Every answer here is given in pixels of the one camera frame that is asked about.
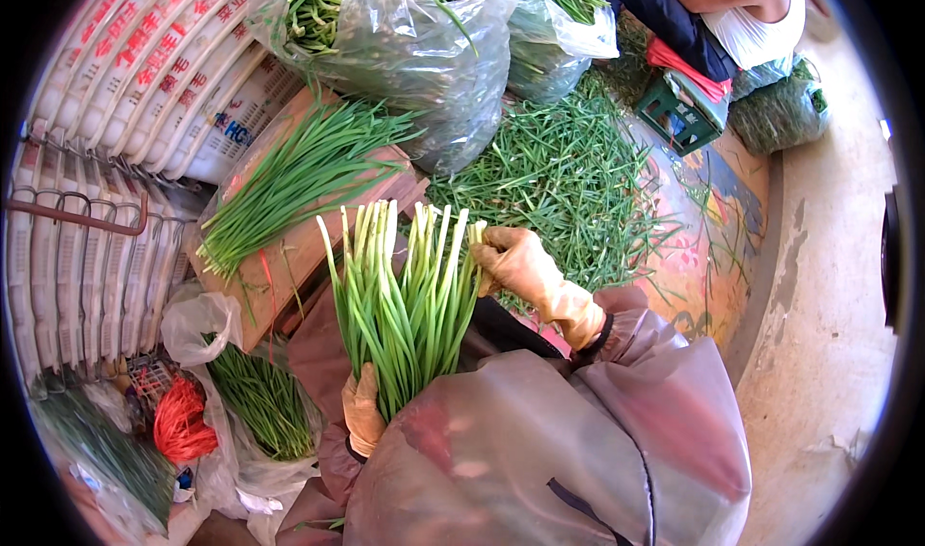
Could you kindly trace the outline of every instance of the red string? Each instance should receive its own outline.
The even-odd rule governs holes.
[[[177,376],[155,411],[155,445],[174,464],[191,462],[218,447],[215,430],[202,421],[205,405],[190,380]]]
[[[273,324],[277,320],[277,291],[273,288],[273,278],[270,275],[270,265],[266,262],[266,253],[260,250],[260,260],[264,263],[266,282],[270,284],[270,301],[273,303],[273,318],[270,320],[270,365],[273,365]]]

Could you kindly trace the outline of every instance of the concrete floor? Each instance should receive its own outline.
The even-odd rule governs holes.
[[[832,110],[826,135],[783,153],[774,286],[736,397],[754,492],[740,544],[802,544],[850,480],[884,406],[880,234],[896,182],[880,105],[844,34],[798,46]]]

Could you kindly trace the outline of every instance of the glove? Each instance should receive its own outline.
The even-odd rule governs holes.
[[[376,384],[376,370],[371,362],[363,364],[360,370],[360,383],[353,378],[353,372],[344,389],[341,400],[344,403],[344,419],[350,430],[350,445],[353,451],[363,457],[376,449],[379,438],[386,431],[386,420],[382,418],[376,405],[379,386]]]
[[[534,306],[543,323],[556,321],[573,350],[584,348],[604,326],[604,310],[591,293],[562,277],[543,250],[537,233],[526,228],[488,227],[483,244],[469,252],[484,273],[478,296],[504,287]]]

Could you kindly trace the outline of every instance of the white tank top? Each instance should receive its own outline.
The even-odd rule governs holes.
[[[803,35],[806,0],[790,0],[779,22],[762,22],[745,8],[730,8],[700,15],[726,52],[744,70],[791,54]]]

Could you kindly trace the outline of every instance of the orange plastic twine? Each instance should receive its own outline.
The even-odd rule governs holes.
[[[189,379],[177,376],[155,411],[155,445],[174,464],[190,462],[218,447],[215,430],[202,420],[205,405]]]

